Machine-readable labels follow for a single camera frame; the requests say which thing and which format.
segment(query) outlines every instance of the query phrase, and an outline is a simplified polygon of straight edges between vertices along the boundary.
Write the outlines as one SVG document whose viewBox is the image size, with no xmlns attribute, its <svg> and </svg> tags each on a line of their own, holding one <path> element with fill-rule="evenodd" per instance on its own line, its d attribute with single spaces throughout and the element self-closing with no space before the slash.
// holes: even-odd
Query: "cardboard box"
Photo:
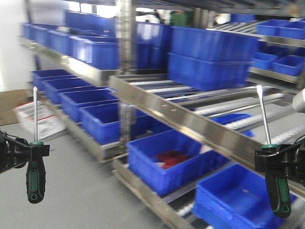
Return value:
<svg viewBox="0 0 305 229">
<path fill-rule="evenodd" d="M 26 89 L 0 92 L 0 126 L 17 123 L 13 108 L 28 100 Z"/>
</svg>

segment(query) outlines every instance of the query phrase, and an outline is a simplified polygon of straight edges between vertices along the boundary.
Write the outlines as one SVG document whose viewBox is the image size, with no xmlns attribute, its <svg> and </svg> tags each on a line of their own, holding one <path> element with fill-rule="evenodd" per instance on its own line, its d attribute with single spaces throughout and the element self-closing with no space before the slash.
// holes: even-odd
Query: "metal frame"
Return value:
<svg viewBox="0 0 305 229">
<path fill-rule="evenodd" d="M 166 80 L 166 75 L 112 76 L 110 85 L 117 91 L 116 96 L 121 100 L 133 104 L 159 121 L 254 170 L 254 151 L 262 147 L 261 143 L 237 131 L 227 129 L 209 118 L 195 114 L 183 107 L 184 103 L 175 104 L 129 83 L 152 79 Z M 305 198 L 305 188 L 302 185 L 289 182 L 289 187 L 292 192 Z"/>
<path fill-rule="evenodd" d="M 169 203 L 178 200 L 183 194 L 190 192 L 195 188 L 196 181 L 190 182 L 188 185 L 181 187 L 175 192 L 160 197 L 147 184 L 138 178 L 125 163 L 126 158 L 116 158 L 112 161 L 115 176 L 132 191 L 147 207 L 149 207 L 163 222 L 173 229 L 195 229 L 191 222 L 196 221 L 194 214 L 188 214 L 187 217 L 179 216 L 178 211 L 172 208 Z M 298 199 L 292 205 L 291 216 L 283 222 L 278 229 L 296 229 L 304 220 L 305 201 Z"/>
</svg>

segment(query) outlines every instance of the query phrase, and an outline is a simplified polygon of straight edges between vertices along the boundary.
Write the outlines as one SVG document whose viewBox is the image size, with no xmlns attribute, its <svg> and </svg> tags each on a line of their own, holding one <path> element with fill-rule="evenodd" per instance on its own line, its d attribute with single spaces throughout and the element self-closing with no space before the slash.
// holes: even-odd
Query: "screwdriver handle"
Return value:
<svg viewBox="0 0 305 229">
<path fill-rule="evenodd" d="M 291 199 L 287 179 L 266 171 L 266 185 L 273 213 L 287 218 L 291 211 Z"/>
<path fill-rule="evenodd" d="M 26 174 L 28 200 L 32 204 L 41 202 L 44 198 L 46 170 L 43 160 L 30 161 Z"/>
</svg>

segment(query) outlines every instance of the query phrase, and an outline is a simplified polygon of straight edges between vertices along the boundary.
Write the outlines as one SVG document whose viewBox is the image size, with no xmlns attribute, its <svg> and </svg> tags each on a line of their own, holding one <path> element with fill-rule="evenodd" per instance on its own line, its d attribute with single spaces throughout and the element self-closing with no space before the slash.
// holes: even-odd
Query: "roller conveyor shelf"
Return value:
<svg viewBox="0 0 305 229">
<path fill-rule="evenodd" d="M 169 81 L 166 74 L 112 76 L 110 86 L 123 103 L 134 105 L 192 139 L 254 169 L 254 151 L 260 149 L 265 140 L 265 136 L 260 136 L 263 121 L 256 87 L 203 92 Z M 267 118 L 272 128 L 276 122 L 280 122 L 280 118 L 304 116 L 293 111 L 293 94 L 265 86 L 264 95 Z M 253 113 L 253 116 L 229 125 L 220 125 L 210 119 L 236 112 Z M 303 128 L 297 128 L 299 126 L 297 123 L 291 126 L 290 123 L 285 133 L 275 133 L 272 139 L 277 143 L 294 141 L 305 132 Z M 260 135 L 250 138 L 240 133 L 249 129 Z M 162 198 L 128 168 L 126 159 L 125 156 L 114 159 L 115 175 L 167 225 L 175 229 L 207 227 L 203 220 L 190 213 L 196 181 Z M 289 187 L 292 192 L 305 198 L 302 185 L 289 182 Z M 292 215 L 279 228 L 297 228 L 304 219 L 304 206 L 305 202 L 298 199 L 292 206 L 295 209 Z"/>
</svg>

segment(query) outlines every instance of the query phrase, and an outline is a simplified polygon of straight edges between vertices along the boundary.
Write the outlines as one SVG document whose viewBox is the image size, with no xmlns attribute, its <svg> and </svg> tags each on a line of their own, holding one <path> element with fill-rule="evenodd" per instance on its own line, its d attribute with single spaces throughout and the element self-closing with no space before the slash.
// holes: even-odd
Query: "white box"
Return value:
<svg viewBox="0 0 305 229">
<path fill-rule="evenodd" d="M 44 139 L 66 129 L 65 124 L 42 101 L 37 101 L 38 139 Z M 21 126 L 34 134 L 34 102 L 14 108 Z"/>
</svg>

